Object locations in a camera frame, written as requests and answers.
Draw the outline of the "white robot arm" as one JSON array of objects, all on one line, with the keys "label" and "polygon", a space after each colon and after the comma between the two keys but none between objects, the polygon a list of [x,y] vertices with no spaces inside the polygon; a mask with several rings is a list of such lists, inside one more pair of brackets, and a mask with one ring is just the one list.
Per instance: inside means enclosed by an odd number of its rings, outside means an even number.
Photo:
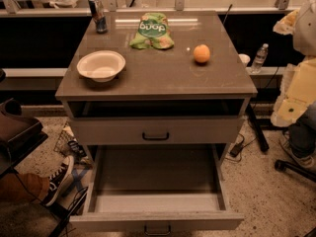
[{"label": "white robot arm", "polygon": [[287,64],[282,74],[271,122],[287,127],[316,101],[316,0],[307,0],[274,26],[274,31],[293,36],[293,48],[304,55],[298,65]]}]

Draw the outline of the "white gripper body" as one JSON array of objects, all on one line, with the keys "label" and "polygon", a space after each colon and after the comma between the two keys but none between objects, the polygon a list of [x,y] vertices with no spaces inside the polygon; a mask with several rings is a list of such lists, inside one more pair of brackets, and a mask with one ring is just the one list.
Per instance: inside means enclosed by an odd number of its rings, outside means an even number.
[{"label": "white gripper body", "polygon": [[287,127],[316,101],[316,57],[307,56],[298,65],[288,64],[282,74],[280,95],[276,98],[271,122]]}]

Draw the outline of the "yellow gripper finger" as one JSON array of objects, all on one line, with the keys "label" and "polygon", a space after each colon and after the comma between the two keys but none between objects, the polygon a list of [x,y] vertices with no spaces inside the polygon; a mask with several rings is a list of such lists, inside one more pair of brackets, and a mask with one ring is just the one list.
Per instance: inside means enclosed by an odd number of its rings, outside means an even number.
[{"label": "yellow gripper finger", "polygon": [[281,20],[276,22],[273,27],[273,31],[280,35],[292,35],[294,33],[294,27],[298,13],[299,10],[296,9],[285,15]]}]

